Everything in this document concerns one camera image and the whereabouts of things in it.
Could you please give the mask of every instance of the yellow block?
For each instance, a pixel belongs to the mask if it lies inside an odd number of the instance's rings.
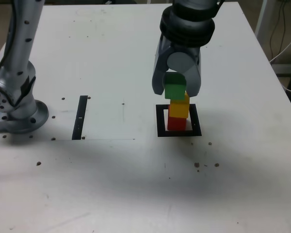
[[[177,118],[188,118],[190,108],[190,97],[185,93],[185,100],[171,100],[169,116]]]

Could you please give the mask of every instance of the red block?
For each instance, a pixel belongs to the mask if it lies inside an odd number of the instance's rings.
[[[167,130],[185,131],[185,128],[186,128],[186,119],[185,118],[170,117],[169,116],[169,108],[168,108]]]

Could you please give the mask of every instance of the white cable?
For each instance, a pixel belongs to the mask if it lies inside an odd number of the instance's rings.
[[[270,60],[270,63],[275,60],[277,57],[279,57],[289,46],[291,45],[291,42],[290,44],[288,44],[288,46],[286,46],[286,48],[284,50],[282,50],[282,52],[280,54],[278,54],[276,57],[274,57],[272,60]],[[283,87],[283,89],[285,89],[286,91],[289,91],[291,92],[291,90],[287,89],[284,85],[281,85]]]
[[[277,57],[279,57],[289,46],[291,45],[291,42],[290,44],[288,44],[288,46],[286,46],[286,48],[284,50],[282,50],[282,52],[280,54],[278,54],[276,57],[274,57],[272,60],[270,60],[270,63],[275,60]]]
[[[291,90],[289,90],[288,88],[286,88],[284,85],[282,85],[283,89],[285,89],[286,91],[291,92]]]

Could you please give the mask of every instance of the green block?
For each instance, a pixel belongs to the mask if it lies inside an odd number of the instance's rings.
[[[182,74],[167,72],[165,77],[165,99],[184,100],[186,80]]]

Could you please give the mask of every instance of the black cable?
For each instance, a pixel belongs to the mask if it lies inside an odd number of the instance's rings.
[[[278,54],[280,54],[281,52],[281,49],[282,49],[282,44],[283,44],[283,41],[284,41],[284,38],[285,38],[285,34],[286,34],[286,17],[285,17],[285,6],[286,6],[286,3],[288,1],[286,0],[285,3],[283,4],[283,7],[282,7],[282,15],[283,15],[283,35],[282,35],[282,39],[281,39],[281,44],[280,44],[280,49],[279,49],[279,52]]]
[[[272,35],[271,35],[271,38],[270,38],[270,48],[271,48],[271,53],[272,53],[272,59],[274,58],[274,53],[273,53],[273,49],[272,49],[272,38],[273,38],[273,35],[274,35],[275,31],[276,31],[276,28],[277,28],[277,26],[278,26],[278,24],[280,22],[280,12],[281,12],[281,8],[282,8],[283,4],[284,4],[284,2],[282,2],[280,7],[279,7],[278,20],[277,20],[277,23],[276,23],[276,25],[275,25],[275,27],[273,29],[273,32],[272,32]]]

